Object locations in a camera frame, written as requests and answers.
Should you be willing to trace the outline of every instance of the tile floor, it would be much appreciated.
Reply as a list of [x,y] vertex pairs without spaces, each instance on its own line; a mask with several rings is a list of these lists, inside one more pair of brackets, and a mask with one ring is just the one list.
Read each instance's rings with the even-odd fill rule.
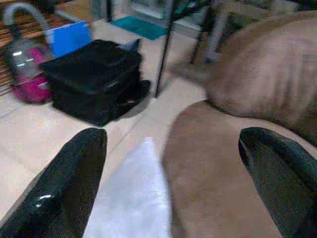
[[[95,39],[124,43],[138,38],[103,20],[95,22],[93,28]],[[144,79],[155,82],[163,42],[164,37],[155,41],[143,39]],[[205,98],[205,70],[187,63],[194,43],[194,39],[174,33],[161,96],[158,99],[149,96],[122,118],[104,127],[108,146],[102,181],[145,137],[153,137],[161,155],[177,114]],[[51,103],[26,105],[12,94],[0,97],[0,219],[63,144],[88,127],[91,125],[54,109]]]

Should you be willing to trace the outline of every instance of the teal mat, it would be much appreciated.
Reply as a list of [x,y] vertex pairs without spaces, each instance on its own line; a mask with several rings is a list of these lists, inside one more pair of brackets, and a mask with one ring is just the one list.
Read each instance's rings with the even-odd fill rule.
[[135,18],[134,16],[126,16],[124,18],[112,21],[110,24],[143,36],[151,41],[156,40],[160,36],[166,34],[166,29],[147,21]]

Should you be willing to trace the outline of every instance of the black suitcase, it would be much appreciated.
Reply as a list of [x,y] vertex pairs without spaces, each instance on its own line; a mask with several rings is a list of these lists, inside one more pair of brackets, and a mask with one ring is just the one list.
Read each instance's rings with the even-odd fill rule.
[[76,118],[104,126],[145,98],[150,81],[140,79],[142,56],[109,41],[92,43],[41,64],[53,106]]

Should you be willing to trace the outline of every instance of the vacuum cleaner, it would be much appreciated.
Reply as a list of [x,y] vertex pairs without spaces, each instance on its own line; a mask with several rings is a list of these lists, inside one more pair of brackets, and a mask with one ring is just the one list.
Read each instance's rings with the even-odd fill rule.
[[42,103],[51,97],[51,91],[47,77],[38,65],[53,59],[53,56],[46,47],[21,37],[14,22],[14,15],[20,10],[30,13],[44,34],[50,30],[40,11],[30,4],[18,2],[5,9],[3,22],[13,36],[13,41],[4,47],[4,56],[13,79],[11,88],[14,95],[23,102]]

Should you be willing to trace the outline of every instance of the beige sofa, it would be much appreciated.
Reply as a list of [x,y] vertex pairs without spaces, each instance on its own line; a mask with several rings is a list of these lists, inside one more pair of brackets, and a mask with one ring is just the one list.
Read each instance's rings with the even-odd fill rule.
[[281,237],[238,151],[241,129],[259,126],[317,158],[317,12],[249,25],[224,47],[208,99],[183,111],[163,164],[174,238]]

